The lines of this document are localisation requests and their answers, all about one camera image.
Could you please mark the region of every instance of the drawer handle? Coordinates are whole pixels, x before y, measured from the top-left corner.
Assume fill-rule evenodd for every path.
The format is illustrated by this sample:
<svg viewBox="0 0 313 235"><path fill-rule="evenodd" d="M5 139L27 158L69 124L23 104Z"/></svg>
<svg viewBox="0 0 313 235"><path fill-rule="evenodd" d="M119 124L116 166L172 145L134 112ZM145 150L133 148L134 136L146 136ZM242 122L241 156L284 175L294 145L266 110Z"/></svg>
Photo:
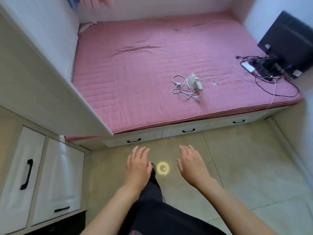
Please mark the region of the drawer handle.
<svg viewBox="0 0 313 235"><path fill-rule="evenodd" d="M29 159L29 160L27 161L27 164L29 164L29 171L28 171L28 175L27 175L27 179L26 179L25 184L23 184L23 185L21 186L21 190L26 189L26 187L27 187L27 185L28 185L30 173L31 173L32 167L33 167L33 159Z"/></svg>
<svg viewBox="0 0 313 235"><path fill-rule="evenodd" d="M193 131L195 131L196 129L195 128L193 128L193 130L190 130L190 131L185 131L185 130L183 130L182 132L183 133L189 133L189 132L193 132Z"/></svg>
<svg viewBox="0 0 313 235"><path fill-rule="evenodd" d="M246 120L242 120L242 121L240 121L240 122L236 122L236 121L233 121L233 124L239 124L239 123L243 123L243 122L245 122Z"/></svg>
<svg viewBox="0 0 313 235"><path fill-rule="evenodd" d="M139 139L136 140L136 141L129 141L129 140L127 140L128 143L131 143L131 142L139 142L139 141L141 141L141 138L139 138Z"/></svg>
<svg viewBox="0 0 313 235"><path fill-rule="evenodd" d="M70 206L62 208L62 209L56 209L54 212L57 213L57 212L60 212L62 210L66 210L66 209L69 209L69 208L70 208Z"/></svg>

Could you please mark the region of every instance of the computer monitor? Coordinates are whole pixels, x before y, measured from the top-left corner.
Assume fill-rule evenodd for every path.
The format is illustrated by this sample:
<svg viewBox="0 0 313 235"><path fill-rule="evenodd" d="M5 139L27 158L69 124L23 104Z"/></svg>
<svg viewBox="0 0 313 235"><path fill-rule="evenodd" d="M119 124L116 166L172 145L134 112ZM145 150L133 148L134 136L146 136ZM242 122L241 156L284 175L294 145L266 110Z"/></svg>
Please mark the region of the computer monitor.
<svg viewBox="0 0 313 235"><path fill-rule="evenodd" d="M313 29L287 11L277 17L258 47L269 56L253 63L262 77L279 74L275 64L293 78L313 66Z"/></svg>

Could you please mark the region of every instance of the white sticker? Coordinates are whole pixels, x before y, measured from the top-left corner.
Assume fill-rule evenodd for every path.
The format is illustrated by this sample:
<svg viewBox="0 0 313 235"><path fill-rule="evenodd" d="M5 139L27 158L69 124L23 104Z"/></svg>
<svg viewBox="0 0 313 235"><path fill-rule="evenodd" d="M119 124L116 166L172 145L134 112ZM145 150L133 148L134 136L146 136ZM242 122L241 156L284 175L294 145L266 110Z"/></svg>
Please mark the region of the white sticker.
<svg viewBox="0 0 313 235"><path fill-rule="evenodd" d="M293 73L293 75L295 75L296 77L301 76L301 74L302 74L302 71L299 71L299 70L295 70Z"/></svg>

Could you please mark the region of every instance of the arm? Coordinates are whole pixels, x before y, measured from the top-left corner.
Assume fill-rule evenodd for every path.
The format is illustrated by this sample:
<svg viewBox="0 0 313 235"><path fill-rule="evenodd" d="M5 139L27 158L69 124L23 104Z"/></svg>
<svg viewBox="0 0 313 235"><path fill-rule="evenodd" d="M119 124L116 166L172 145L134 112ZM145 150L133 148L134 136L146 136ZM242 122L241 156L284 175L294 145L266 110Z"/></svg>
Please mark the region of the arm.
<svg viewBox="0 0 313 235"><path fill-rule="evenodd" d="M81 235L117 234L129 209L147 185L152 165L147 162L149 149L136 146L127 159L124 184L85 228Z"/></svg>
<svg viewBox="0 0 313 235"><path fill-rule="evenodd" d="M191 145L179 148L182 160L177 163L182 177L212 204L233 235L278 235L210 177L198 151Z"/></svg>

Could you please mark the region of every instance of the pink quilted bedspread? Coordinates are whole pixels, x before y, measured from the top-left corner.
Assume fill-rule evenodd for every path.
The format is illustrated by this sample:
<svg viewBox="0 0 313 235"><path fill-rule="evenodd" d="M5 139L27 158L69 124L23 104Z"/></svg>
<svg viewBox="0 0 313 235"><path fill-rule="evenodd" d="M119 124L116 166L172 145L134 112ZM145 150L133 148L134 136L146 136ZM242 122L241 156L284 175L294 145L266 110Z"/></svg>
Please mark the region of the pink quilted bedspread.
<svg viewBox="0 0 313 235"><path fill-rule="evenodd" d="M228 13L102 22L79 35L72 83L113 133L266 109L272 95L240 78L234 65L254 80L236 55L264 53ZM204 88L198 101L172 93L172 76L191 73ZM277 83L275 94L296 93ZM271 107L301 98L275 96Z"/></svg>

